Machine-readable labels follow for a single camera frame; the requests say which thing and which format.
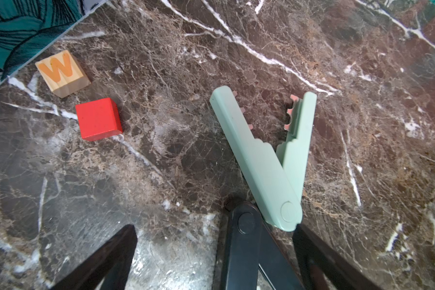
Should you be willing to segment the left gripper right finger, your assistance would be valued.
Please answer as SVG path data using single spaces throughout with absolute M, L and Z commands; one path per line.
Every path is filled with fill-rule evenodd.
M 326 279 L 338 290 L 380 289 L 307 226 L 298 224 L 292 241 L 305 289 L 327 290 Z

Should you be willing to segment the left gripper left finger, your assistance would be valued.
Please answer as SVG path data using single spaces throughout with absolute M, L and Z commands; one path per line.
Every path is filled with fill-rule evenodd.
M 69 275 L 55 284 L 54 290 L 124 290 L 128 281 L 137 234 L 132 224 L 125 225 Z

